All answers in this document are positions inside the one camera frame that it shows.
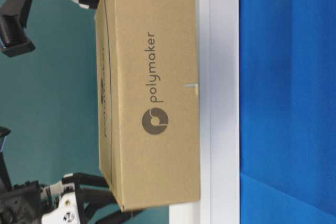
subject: blue fabric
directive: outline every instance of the blue fabric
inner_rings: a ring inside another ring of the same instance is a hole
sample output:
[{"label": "blue fabric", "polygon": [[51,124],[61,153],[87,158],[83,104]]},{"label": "blue fabric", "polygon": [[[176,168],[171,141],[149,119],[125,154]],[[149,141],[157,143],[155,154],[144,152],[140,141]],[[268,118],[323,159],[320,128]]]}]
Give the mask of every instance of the blue fabric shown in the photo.
[{"label": "blue fabric", "polygon": [[336,223],[336,0],[240,0],[241,222]]}]

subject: teal background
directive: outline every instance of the teal background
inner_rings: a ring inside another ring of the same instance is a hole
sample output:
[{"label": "teal background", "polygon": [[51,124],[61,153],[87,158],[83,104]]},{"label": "teal background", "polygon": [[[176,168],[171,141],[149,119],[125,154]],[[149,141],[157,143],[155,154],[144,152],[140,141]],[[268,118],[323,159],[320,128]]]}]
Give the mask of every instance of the teal background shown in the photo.
[{"label": "teal background", "polygon": [[[100,175],[93,18],[94,11],[68,0],[34,0],[27,36],[36,50],[12,59],[0,54],[0,125],[12,130],[5,160],[13,184]],[[128,223],[168,222],[168,208],[160,208]]]}]

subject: black bracket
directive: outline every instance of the black bracket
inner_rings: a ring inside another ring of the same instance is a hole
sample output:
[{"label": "black bracket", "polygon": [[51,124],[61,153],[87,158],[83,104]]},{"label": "black bracket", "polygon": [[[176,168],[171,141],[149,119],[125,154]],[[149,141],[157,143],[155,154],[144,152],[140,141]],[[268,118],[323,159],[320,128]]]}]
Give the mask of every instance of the black bracket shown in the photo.
[{"label": "black bracket", "polygon": [[25,29],[33,0],[7,0],[0,8],[0,50],[14,57],[35,49]]}]

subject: cardboard box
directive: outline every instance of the cardboard box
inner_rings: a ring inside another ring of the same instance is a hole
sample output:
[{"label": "cardboard box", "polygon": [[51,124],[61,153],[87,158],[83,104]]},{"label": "cardboard box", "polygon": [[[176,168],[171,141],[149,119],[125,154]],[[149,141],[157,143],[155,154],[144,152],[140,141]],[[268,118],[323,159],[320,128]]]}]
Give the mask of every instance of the cardboard box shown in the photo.
[{"label": "cardboard box", "polygon": [[195,0],[101,0],[100,169],[121,209],[200,199]]}]

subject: blue mat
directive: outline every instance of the blue mat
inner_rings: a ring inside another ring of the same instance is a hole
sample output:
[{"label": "blue mat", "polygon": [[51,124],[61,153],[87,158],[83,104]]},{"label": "blue mat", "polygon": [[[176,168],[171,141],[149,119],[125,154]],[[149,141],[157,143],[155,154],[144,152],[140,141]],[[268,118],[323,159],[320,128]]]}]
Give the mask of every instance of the blue mat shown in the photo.
[{"label": "blue mat", "polygon": [[241,222],[336,223],[336,0],[240,0]]}]

